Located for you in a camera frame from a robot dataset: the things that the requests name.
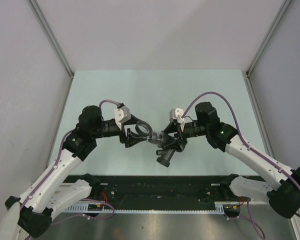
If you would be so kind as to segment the grey tee pipe fitting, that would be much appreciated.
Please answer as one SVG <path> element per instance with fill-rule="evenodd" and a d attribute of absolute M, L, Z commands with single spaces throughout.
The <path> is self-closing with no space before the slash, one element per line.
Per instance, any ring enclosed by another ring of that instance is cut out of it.
<path fill-rule="evenodd" d="M 159 148 L 159 150 L 156 151 L 156 161 L 168 168 L 175 153 L 175 150 L 173 149 L 175 140 L 171 136 L 158 136 L 153 138 L 151 142 Z"/>

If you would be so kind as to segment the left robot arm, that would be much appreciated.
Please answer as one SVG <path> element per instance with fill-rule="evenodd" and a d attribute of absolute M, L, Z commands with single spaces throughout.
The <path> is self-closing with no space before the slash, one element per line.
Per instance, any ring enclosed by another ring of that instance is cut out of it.
<path fill-rule="evenodd" d="M 100 196 L 100 182 L 90 174 L 56 192 L 97 147 L 97 139 L 118 136 L 121 143 L 131 147 L 152 135 L 152 128 L 133 116 L 123 103 L 115 105 L 114 118 L 110 120 L 104 120 L 100 106 L 89 105 L 82 110 L 75 128 L 63 136 L 56 159 L 24 193 L 6 200 L 7 213 L 0 224 L 0 240 L 16 240 L 20 231 L 38 238 L 68 207 Z"/>

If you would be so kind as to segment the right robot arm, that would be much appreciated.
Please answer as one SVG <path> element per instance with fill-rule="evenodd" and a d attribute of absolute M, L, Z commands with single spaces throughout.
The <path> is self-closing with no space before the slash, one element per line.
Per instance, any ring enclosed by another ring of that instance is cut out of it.
<path fill-rule="evenodd" d="M 174 134 L 173 142 L 162 147 L 164 154 L 157 158 L 160 164 L 168 167 L 172 155 L 183 151 L 189 138 L 204 136 L 214 149 L 240 160 L 262 178 L 258 181 L 237 174 L 229 175 L 220 188 L 225 200 L 232 201 L 237 196 L 252 198 L 268 203 L 286 219 L 297 215 L 300 209 L 300 167 L 293 169 L 259 152 L 239 134 L 237 128 L 220 121 L 210 102 L 198 103 L 195 114 L 196 120 L 186 122 L 183 109 L 173 108 L 170 111 L 170 123 L 164 132 Z"/>

